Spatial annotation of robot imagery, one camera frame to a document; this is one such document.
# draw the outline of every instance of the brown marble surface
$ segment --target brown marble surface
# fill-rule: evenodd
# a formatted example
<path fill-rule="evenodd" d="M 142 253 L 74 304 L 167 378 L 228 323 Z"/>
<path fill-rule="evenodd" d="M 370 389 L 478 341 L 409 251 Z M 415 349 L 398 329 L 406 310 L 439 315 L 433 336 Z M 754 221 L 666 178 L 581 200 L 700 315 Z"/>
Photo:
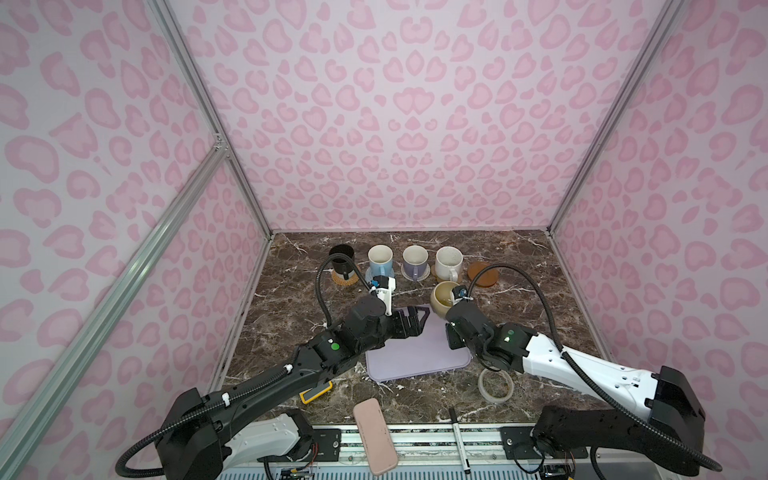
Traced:
<path fill-rule="evenodd" d="M 465 255 L 464 275 L 469 264 L 476 260 L 514 263 L 541 285 L 554 311 L 563 343 L 598 355 L 543 232 L 279 233 L 266 261 L 225 385 L 256 375 L 287 357 L 294 345 L 320 332 L 323 314 L 313 294 L 313 281 L 320 262 L 338 243 L 355 248 L 355 261 L 363 272 L 368 265 L 370 247 L 384 243 L 392 248 L 397 280 L 393 306 L 429 303 L 429 294 L 437 284 L 433 276 L 421 283 L 402 277 L 402 251 L 408 245 L 424 246 L 429 251 L 430 264 L 435 262 L 435 252 L 440 247 L 459 248 Z M 323 276 L 323 294 L 337 318 L 362 295 L 361 284 L 338 286 L 328 272 Z M 548 332 L 538 298 L 525 279 L 510 270 L 502 271 L 496 285 L 476 288 L 474 297 L 485 315 L 496 323 L 513 321 Z M 463 422 L 535 422 L 547 404 L 573 409 L 604 406 L 551 380 L 514 373 L 511 374 L 515 381 L 514 395 L 502 405 L 493 405 L 478 391 L 477 378 L 481 371 L 482 367 L 473 359 L 464 369 L 377 383 L 366 374 L 363 357 L 354 369 L 333 380 L 330 392 L 309 405 L 303 405 L 296 397 L 273 412 L 300 407 L 316 425 L 354 423 L 353 406 L 376 397 L 390 423 L 439 422 L 448 418 L 450 406 L 456 408 Z M 505 383 L 496 374 L 486 376 L 486 385 L 491 394 L 505 393 Z"/>

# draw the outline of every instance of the lavender mat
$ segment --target lavender mat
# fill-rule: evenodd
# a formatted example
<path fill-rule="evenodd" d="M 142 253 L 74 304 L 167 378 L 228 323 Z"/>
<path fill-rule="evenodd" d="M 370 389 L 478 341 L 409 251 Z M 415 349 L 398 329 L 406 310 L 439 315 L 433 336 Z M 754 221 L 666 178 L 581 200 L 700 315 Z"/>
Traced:
<path fill-rule="evenodd" d="M 366 352 L 368 375 L 376 382 L 403 379 L 427 373 L 461 369 L 469 365 L 468 348 L 451 350 L 445 338 L 445 320 L 431 312 L 419 336 L 390 339 L 386 346 Z"/>

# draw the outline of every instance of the pink wall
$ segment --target pink wall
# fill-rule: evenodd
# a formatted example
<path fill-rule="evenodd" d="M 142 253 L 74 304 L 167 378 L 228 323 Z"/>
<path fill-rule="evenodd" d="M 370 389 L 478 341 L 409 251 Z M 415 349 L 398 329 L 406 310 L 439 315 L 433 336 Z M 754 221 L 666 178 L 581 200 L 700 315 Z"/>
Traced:
<path fill-rule="evenodd" d="M 173 0 L 274 229 L 548 225 L 661 0 Z"/>
<path fill-rule="evenodd" d="M 222 165 L 21 478 L 114 477 L 180 393 L 207 392 L 263 242 Z M 154 449 L 139 459 L 159 466 Z"/>
<path fill-rule="evenodd" d="M 211 146 L 148 13 L 0 5 L 0 435 Z"/>
<path fill-rule="evenodd" d="M 557 236 L 616 358 L 691 381 L 706 447 L 725 467 L 706 478 L 768 472 L 768 8 L 758 3 L 691 4 Z"/>

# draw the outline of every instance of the mug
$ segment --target mug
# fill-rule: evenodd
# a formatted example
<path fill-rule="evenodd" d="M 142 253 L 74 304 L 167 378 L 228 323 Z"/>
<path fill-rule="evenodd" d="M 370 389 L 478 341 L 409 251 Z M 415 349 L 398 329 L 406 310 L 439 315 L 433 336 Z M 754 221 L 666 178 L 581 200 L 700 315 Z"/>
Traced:
<path fill-rule="evenodd" d="M 429 296 L 429 305 L 432 307 L 432 311 L 437 313 L 437 316 L 442 319 L 445 319 L 446 313 L 453 306 L 451 290 L 455 286 L 458 286 L 458 283 L 440 282 L 432 289 L 432 294 Z"/>
<path fill-rule="evenodd" d="M 371 278 L 376 275 L 395 276 L 392 270 L 392 249 L 386 245 L 374 245 L 368 250 L 368 260 L 371 262 Z"/>
<path fill-rule="evenodd" d="M 411 245 L 402 251 L 402 273 L 407 279 L 418 282 L 429 269 L 429 252 L 420 245 Z"/>
<path fill-rule="evenodd" d="M 344 243 L 336 245 L 328 252 L 329 255 L 334 253 L 343 253 L 351 258 L 353 262 L 355 261 L 355 249 Z M 331 263 L 333 264 L 333 272 L 344 280 L 349 280 L 355 275 L 352 265 L 349 265 L 345 260 L 335 259 Z"/>
<path fill-rule="evenodd" d="M 443 247 L 437 251 L 435 261 L 435 274 L 440 280 L 458 282 L 458 275 L 462 272 L 464 256 L 456 247 Z"/>

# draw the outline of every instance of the clear tape roll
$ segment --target clear tape roll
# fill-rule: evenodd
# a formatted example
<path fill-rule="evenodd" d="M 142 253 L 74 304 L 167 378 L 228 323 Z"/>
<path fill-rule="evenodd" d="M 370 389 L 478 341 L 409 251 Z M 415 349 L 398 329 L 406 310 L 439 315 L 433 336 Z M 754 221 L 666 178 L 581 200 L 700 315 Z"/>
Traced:
<path fill-rule="evenodd" d="M 507 395 L 503 397 L 495 397 L 488 393 L 488 390 L 485 389 L 485 386 L 483 385 L 483 379 L 485 378 L 485 374 L 487 372 L 490 373 L 498 373 L 501 375 L 504 380 L 507 382 L 507 385 L 509 386 L 509 392 L 507 392 Z M 480 372 L 480 376 L 478 376 L 478 389 L 480 390 L 480 395 L 482 395 L 482 398 L 488 400 L 490 403 L 504 403 L 510 398 L 512 398 L 512 394 L 515 393 L 515 382 L 512 381 L 512 377 L 509 376 L 507 372 L 498 371 L 498 372 L 492 372 L 488 369 L 483 369 L 482 372 Z"/>

